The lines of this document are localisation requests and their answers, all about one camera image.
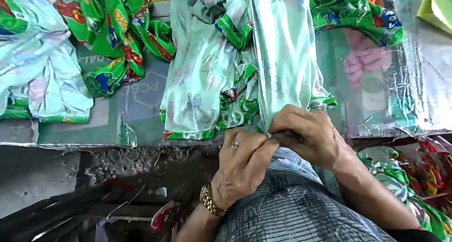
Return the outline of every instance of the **right hand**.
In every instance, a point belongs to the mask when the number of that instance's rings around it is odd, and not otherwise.
[[[321,111],[308,112],[287,104],[276,114],[268,132],[281,146],[289,147],[301,158],[327,170],[337,170],[342,160],[358,159],[330,118]]]

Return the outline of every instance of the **gold watch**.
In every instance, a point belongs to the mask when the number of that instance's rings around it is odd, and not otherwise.
[[[223,216],[227,210],[222,210],[215,205],[212,200],[212,186],[210,184],[205,185],[201,189],[199,194],[199,201],[203,206],[207,208],[214,216]]]

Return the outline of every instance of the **gray striped cloth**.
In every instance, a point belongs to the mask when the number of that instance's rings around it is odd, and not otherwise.
[[[216,241],[395,241],[334,193],[335,180],[322,183],[309,162],[280,147],[256,192],[224,216]]]

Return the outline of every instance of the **wrist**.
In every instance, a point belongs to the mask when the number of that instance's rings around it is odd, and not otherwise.
[[[212,187],[212,201],[213,203],[222,210],[227,210],[230,206],[235,203],[228,195],[225,185],[223,185],[222,179],[218,176],[218,173],[212,179],[210,183]]]

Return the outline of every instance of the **gold ring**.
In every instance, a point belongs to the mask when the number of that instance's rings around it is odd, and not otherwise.
[[[235,150],[237,150],[237,149],[239,149],[240,142],[238,142],[236,139],[234,139],[234,140],[230,143],[230,146],[231,146],[232,148],[234,148]]]

